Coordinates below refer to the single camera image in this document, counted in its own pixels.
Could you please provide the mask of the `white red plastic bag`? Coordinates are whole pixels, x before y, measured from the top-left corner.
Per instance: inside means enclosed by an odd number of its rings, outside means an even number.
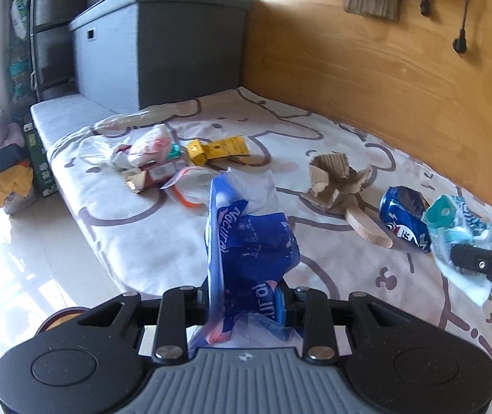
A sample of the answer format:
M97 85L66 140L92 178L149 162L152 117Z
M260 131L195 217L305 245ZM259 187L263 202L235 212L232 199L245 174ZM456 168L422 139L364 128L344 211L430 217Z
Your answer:
M172 134L164 124L157 124L142 137L114 148L110 164L119 169L133 169L165 162L173 149Z

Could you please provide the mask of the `clear wrapper with teal cap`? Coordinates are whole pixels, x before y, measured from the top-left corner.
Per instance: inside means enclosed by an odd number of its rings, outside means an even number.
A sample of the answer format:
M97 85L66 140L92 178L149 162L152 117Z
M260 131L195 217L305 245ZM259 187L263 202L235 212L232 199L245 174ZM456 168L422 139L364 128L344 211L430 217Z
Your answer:
M453 263L451 249L456 244L473 246L492 252L492 223L473 213L464 197L441 195L423 215L430 234L430 250L442 275L481 307L492 283L476 271Z

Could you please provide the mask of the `cartoon print bed sheet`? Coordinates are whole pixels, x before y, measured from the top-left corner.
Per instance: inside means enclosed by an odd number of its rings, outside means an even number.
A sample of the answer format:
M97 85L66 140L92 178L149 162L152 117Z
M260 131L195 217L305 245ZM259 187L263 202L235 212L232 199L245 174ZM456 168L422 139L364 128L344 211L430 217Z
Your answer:
M342 152L353 169L368 170L358 206L369 216L377 215L386 190L405 186L429 202L459 196L492 224L490 205L383 140L244 88L121 114L69 95L43 102L33 118L62 196L122 290L157 296L203 281L209 181L234 167L247 183L251 206L284 214L296 236L300 261L285 277L290 286L306 285L333 298L361 290L468 340L492 359L492 296L475 304L455 286L451 272L439 269L404 234L393 235L391 248L374 245L340 214L304 198L311 160ZM249 155L186 175L181 185L194 197L191 204L156 188L136 193L105 158L156 124L180 144L243 137Z

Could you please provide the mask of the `blue white plastic bag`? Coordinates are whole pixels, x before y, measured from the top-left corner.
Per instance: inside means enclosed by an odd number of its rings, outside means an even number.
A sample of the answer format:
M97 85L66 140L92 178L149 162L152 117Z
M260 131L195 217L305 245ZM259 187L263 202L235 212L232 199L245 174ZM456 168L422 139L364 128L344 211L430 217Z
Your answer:
M228 169L213 178L208 209L209 317L192 337L192 351L229 340L235 324L250 314L274 323L277 285L300 262L270 171Z

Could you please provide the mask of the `round wooden trash bin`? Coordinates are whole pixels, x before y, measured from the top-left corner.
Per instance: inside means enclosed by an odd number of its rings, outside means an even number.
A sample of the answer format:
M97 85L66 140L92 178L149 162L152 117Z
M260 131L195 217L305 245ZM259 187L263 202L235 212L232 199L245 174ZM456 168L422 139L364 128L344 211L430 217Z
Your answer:
M80 316L82 313L88 311L86 307L66 307L62 310L55 312L50 315L38 328L36 334L46 332L50 329L56 328L60 326L62 323L66 323L71 319L74 319L77 316Z

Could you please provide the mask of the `grey storage box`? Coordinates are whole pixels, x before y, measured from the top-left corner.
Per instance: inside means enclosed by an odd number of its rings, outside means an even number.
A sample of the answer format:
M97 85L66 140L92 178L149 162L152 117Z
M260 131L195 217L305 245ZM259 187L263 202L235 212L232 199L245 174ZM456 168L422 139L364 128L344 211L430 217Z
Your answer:
M234 89L252 0L102 0L69 25L78 91L114 112Z

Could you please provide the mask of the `torn brown cardboard piece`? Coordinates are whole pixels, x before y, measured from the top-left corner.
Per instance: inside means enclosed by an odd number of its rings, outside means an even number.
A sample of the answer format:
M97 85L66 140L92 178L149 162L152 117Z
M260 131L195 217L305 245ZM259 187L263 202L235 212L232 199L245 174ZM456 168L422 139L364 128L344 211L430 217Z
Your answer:
M353 169L343 152L317 155L309 162L309 188L300 197L323 212L344 215L348 207L358 206L356 195L371 175L370 166Z

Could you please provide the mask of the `red cigarette pack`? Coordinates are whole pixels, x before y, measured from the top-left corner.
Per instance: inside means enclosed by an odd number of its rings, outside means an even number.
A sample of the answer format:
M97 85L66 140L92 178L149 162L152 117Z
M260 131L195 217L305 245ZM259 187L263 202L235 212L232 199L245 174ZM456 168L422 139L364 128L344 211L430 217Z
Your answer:
M187 166L186 159L174 159L161 164L150 164L128 170L124 173L126 185L135 193L140 193L150 187L163 185L173 175Z

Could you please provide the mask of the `crushed blue soda can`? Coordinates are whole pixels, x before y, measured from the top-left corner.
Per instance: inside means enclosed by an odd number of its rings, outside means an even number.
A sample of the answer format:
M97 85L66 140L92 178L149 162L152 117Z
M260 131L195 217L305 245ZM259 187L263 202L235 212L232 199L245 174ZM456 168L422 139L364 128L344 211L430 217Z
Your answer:
M390 187L383 195L379 216L397 237L430 253L430 233L423 215L430 205L419 191L405 186Z

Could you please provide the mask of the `yellow cloth covered bag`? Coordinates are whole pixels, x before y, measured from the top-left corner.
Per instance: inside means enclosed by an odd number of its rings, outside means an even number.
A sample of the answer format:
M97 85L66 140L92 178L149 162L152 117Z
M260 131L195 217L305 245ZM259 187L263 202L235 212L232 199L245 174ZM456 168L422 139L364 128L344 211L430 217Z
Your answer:
M7 197L14 193L27 197L33 188L33 170L30 162L24 160L0 172L0 209Z

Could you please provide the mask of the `teal round lid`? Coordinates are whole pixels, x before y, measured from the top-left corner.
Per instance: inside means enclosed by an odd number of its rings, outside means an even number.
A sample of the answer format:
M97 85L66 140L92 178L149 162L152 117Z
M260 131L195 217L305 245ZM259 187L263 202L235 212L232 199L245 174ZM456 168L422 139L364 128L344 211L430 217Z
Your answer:
M179 144L173 143L171 146L170 153L167 156L168 160L176 159L181 157L183 154L183 151L181 149L181 146Z

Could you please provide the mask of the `black drawer shelf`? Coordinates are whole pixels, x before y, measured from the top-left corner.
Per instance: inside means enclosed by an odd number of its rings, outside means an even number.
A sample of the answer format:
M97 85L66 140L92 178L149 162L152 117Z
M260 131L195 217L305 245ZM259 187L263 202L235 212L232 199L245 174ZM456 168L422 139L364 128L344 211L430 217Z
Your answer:
M86 7L87 0L30 0L31 86L39 101L75 89L69 24Z

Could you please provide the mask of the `wooden headboard panel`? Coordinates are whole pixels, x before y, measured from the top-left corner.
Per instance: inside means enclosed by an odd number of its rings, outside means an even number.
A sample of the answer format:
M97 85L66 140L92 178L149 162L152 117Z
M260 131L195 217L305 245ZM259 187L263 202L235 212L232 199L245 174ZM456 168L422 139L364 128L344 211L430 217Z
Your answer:
M254 0L244 83L381 137L492 205L492 0L401 0L398 22L342 0Z

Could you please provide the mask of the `clear bag with orange rim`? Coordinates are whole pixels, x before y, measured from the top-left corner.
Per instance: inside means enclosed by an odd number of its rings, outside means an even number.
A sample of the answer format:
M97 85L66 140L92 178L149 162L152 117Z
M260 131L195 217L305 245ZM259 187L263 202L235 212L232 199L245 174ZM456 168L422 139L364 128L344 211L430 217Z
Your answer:
M196 208L209 204L210 185L218 173L202 166L186 166L179 170L161 189L184 207Z

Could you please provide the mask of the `green carton box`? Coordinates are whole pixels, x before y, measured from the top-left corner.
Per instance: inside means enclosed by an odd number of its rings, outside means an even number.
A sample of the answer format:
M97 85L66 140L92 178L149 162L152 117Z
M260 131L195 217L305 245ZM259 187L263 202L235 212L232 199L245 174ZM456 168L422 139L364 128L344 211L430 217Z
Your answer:
M57 183L46 157L46 149L32 122L23 125L23 133L33 169L35 190L42 197L58 191Z

